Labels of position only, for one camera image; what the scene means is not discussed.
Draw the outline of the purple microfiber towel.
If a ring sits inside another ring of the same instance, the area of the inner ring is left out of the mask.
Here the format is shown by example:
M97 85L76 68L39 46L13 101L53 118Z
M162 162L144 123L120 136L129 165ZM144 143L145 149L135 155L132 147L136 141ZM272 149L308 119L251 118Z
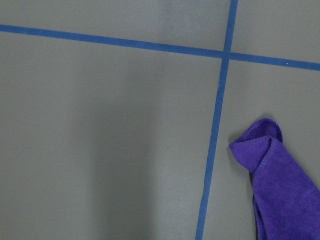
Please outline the purple microfiber towel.
M249 171L258 240L318 240L320 191L286 149L279 125L265 117L229 147Z

